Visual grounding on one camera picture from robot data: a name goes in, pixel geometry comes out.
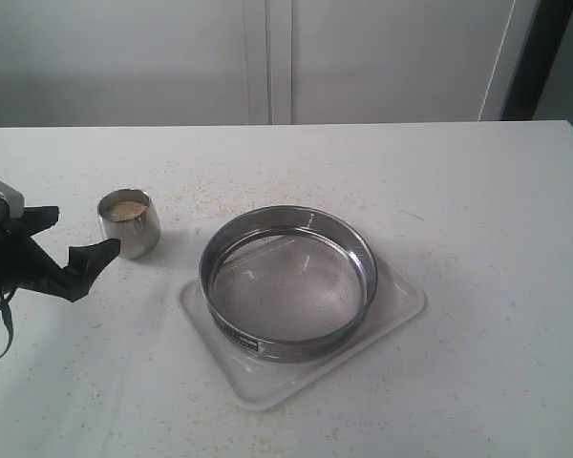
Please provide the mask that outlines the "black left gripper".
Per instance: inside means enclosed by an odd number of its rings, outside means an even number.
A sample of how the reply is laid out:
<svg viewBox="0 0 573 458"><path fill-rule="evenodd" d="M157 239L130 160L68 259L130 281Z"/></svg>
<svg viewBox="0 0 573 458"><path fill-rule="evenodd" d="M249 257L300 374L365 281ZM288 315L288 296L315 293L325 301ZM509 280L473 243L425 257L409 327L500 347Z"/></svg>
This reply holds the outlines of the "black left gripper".
<svg viewBox="0 0 573 458"><path fill-rule="evenodd" d="M120 253L119 239L71 246L60 267L32 238L58 222L58 206L25 207L21 217L0 226L0 293L47 278L47 293L69 302L87 296L100 273Z"/></svg>

